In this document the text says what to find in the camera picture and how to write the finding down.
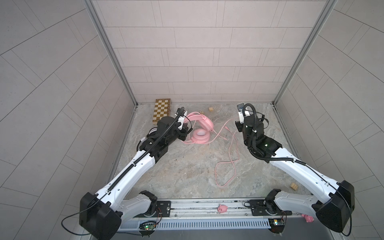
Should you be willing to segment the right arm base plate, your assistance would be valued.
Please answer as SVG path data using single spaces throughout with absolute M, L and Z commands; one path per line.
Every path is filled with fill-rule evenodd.
M 292 211 L 282 211 L 274 201 L 249 200 L 244 203 L 244 207 L 251 209 L 253 216 L 291 216 Z

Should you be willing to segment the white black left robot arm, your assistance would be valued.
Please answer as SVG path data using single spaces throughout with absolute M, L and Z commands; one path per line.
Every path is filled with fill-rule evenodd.
M 191 132 L 184 114 L 163 117 L 157 126 L 142 138 L 137 153 L 127 166 L 96 193 L 86 193 L 80 200 L 79 224 L 97 240 L 110 240 L 122 221 L 137 215 L 153 215 L 157 197 L 142 191 L 125 200 L 138 180 L 165 155 L 177 139 L 184 141 Z

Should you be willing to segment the pink headphones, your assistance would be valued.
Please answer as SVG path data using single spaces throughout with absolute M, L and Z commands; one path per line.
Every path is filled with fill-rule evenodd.
M 187 120 L 191 123 L 194 122 L 193 127 L 197 123 L 200 127 L 192 130 L 192 135 L 189 136 L 187 141 L 183 141 L 184 144 L 199 144 L 205 145 L 210 143 L 211 133 L 214 132 L 213 122 L 204 114 L 199 112 L 192 112 L 187 115 Z

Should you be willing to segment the white black headphones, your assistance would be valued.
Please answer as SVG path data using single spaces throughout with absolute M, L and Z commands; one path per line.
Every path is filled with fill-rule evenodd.
M 145 148 L 145 146 L 148 144 L 148 139 L 156 139 L 157 138 L 156 137 L 157 129 L 158 129 L 157 127 L 150 129 L 148 134 L 139 140 L 138 145 L 137 145 L 137 152 L 142 151 Z

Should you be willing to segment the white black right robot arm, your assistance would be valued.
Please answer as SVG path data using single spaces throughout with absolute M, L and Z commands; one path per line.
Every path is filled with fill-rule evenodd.
M 292 211 L 317 218 L 328 229 L 342 233 L 352 224 L 355 209 L 355 188 L 347 182 L 338 182 L 316 171 L 301 161 L 274 139 L 264 134 L 264 117 L 256 111 L 239 111 L 235 122 L 250 154 L 284 171 L 305 188 L 310 195 L 289 194 L 273 190 L 266 197 L 266 205 L 281 211 Z

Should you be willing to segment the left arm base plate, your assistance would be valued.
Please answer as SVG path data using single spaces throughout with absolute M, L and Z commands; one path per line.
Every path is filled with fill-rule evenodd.
M 171 211 L 171 201 L 157 201 L 151 203 L 149 209 L 136 216 L 136 218 L 154 218 L 162 214 L 163 217 L 169 217 Z

